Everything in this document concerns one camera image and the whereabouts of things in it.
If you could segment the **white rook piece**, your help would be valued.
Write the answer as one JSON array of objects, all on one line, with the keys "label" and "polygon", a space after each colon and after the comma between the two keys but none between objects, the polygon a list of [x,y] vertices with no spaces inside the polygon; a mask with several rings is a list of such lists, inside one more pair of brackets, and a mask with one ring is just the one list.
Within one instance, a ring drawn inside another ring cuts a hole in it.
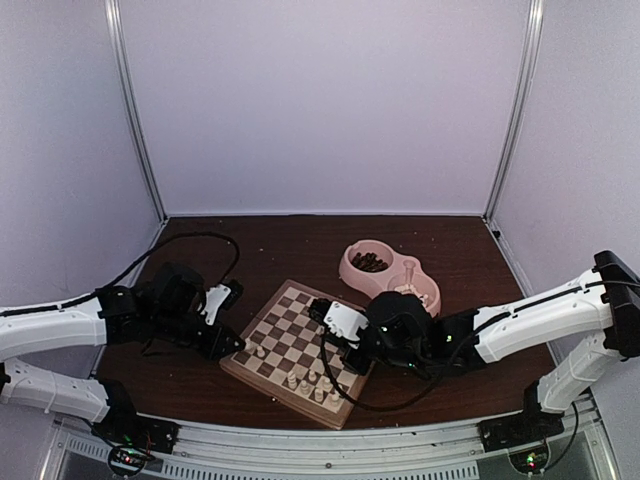
[{"label": "white rook piece", "polygon": [[341,401],[341,397],[338,393],[332,393],[328,396],[328,402],[331,407],[337,407]]}]

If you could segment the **pink double bowl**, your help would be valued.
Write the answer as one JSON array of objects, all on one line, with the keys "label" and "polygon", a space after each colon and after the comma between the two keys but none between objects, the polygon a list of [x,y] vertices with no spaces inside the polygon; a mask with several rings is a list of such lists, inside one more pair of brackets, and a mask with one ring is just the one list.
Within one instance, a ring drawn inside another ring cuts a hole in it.
[{"label": "pink double bowl", "polygon": [[[365,273],[353,267],[351,260],[358,253],[373,252],[389,264],[389,268],[379,273]],[[348,246],[339,264],[339,277],[349,287],[373,299],[384,291],[404,283],[414,284],[421,292],[428,293],[430,304],[425,310],[437,317],[441,312],[441,294],[436,282],[423,270],[420,261],[413,256],[403,255],[389,245],[378,240],[359,240]]]}]

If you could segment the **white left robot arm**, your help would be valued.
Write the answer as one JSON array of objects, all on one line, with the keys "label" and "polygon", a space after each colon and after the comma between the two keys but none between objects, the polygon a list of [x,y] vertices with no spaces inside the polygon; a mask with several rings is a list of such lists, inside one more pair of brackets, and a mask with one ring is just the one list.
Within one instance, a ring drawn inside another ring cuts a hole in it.
[{"label": "white left robot arm", "polygon": [[219,360],[245,346],[218,318],[242,293],[235,280],[207,288],[194,270],[167,263],[138,286],[106,286],[64,302],[4,309],[1,401],[75,416],[133,444],[143,436],[144,424],[119,382],[73,378],[24,363],[22,356],[162,340]]}]

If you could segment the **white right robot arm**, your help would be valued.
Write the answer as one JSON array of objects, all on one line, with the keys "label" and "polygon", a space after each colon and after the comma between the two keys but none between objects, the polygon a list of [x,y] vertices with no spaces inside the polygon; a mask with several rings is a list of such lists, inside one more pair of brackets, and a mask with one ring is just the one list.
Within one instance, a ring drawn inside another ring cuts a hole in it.
[{"label": "white right robot arm", "polygon": [[578,277],[513,303],[434,319],[416,296],[388,291],[364,310],[332,303],[325,325],[344,341],[344,361],[357,373],[379,362],[426,379],[426,387],[399,409],[421,401],[447,375],[583,334],[554,370],[531,385],[528,406],[513,419],[513,433],[530,442],[613,364],[638,356],[639,277],[616,254],[602,251]]}]

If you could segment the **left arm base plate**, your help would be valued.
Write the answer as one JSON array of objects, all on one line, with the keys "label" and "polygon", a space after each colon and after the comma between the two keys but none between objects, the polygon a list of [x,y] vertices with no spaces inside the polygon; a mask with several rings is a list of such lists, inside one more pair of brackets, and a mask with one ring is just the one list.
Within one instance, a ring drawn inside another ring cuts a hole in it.
[{"label": "left arm base plate", "polygon": [[145,452],[171,454],[179,425],[144,416],[93,423],[96,435],[117,445],[136,447]]}]

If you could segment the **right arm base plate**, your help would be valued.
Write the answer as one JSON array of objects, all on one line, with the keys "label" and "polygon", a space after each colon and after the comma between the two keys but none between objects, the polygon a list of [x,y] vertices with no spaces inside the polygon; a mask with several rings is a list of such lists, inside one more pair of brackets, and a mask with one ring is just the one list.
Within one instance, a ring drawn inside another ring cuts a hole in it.
[{"label": "right arm base plate", "polygon": [[485,452],[510,449],[542,441],[564,432],[563,416],[542,413],[527,416],[523,412],[484,420],[478,424]]}]

